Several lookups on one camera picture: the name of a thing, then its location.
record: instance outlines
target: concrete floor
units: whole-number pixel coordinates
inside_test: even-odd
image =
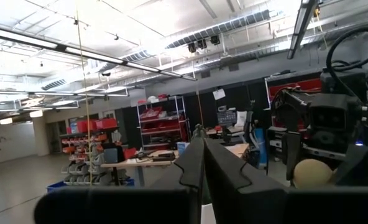
[[[33,224],[33,211],[46,186],[61,181],[60,173],[68,163],[66,155],[31,156],[0,163],[0,223]],[[154,183],[166,168],[144,169],[145,184]],[[127,175],[135,177],[134,169]],[[270,163],[270,176],[287,185],[285,166],[281,162]]]

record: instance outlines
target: workbench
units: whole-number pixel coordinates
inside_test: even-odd
[[[226,149],[228,149],[230,152],[234,153],[237,157],[241,157],[242,154],[245,152],[245,150],[248,148],[248,144],[236,144],[235,146],[227,146]],[[159,150],[151,153],[149,157],[150,159],[128,159],[123,162],[118,162],[115,164],[102,164],[101,167],[104,168],[113,168],[113,175],[115,179],[115,185],[119,185],[119,181],[117,178],[117,170],[128,168],[128,167],[135,167],[136,168],[136,175],[139,179],[140,186],[144,186],[144,172],[143,167],[147,166],[170,166],[174,161],[160,161],[160,162],[153,162],[152,157],[157,157],[159,154],[171,152],[168,150]],[[178,151],[174,151],[176,155],[176,159],[179,157]]]

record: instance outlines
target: storage rack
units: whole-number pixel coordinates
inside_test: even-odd
[[[143,149],[171,149],[191,137],[182,96],[138,103],[137,115]]]
[[[88,133],[61,135],[61,142],[65,146],[63,152],[70,155],[69,160],[71,161],[61,170],[62,174],[68,174],[64,178],[64,183],[67,185],[108,185],[112,178],[110,172],[101,167],[101,164],[104,163],[104,154],[100,146],[101,142],[107,139],[110,142],[118,141],[114,139],[118,135],[118,127],[91,131],[90,143]]]

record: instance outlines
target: gray floor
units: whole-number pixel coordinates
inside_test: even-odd
[[[46,186],[63,179],[62,166],[68,162],[66,155],[26,157],[0,164],[0,223],[31,224],[37,201],[46,193]],[[166,168],[144,169],[145,184],[150,185],[163,175]],[[127,174],[135,177],[134,169]],[[281,162],[270,163],[270,176],[285,181],[285,166]]]

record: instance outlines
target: yellow ball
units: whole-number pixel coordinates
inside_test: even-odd
[[[299,162],[293,173],[293,184],[298,189],[311,189],[326,185],[333,172],[328,165],[315,159]]]

